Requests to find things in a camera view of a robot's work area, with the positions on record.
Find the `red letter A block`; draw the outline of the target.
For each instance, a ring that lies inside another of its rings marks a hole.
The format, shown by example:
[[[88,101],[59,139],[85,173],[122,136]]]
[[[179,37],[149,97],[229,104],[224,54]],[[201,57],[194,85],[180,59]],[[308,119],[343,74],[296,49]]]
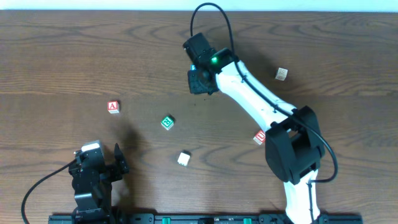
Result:
[[[111,114],[119,113],[120,107],[118,101],[109,101],[107,103],[108,112]]]

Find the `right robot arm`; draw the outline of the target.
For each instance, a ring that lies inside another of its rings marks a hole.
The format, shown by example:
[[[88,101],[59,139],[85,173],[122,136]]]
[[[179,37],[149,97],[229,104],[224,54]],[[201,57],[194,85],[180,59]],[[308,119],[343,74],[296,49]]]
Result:
[[[325,154],[315,113],[281,100],[229,49],[184,49],[195,67],[188,72],[190,92],[221,91],[243,107],[264,132],[266,162],[284,184],[287,217],[293,223],[313,223],[320,216],[314,186]]]

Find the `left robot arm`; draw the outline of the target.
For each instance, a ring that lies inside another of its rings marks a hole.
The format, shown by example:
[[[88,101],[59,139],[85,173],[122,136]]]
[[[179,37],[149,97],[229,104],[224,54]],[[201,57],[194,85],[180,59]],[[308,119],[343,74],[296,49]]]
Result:
[[[74,223],[119,223],[119,212],[111,205],[112,183],[122,180],[129,166],[118,144],[114,162],[106,164],[100,141],[86,143],[75,153],[68,168],[77,204]]]

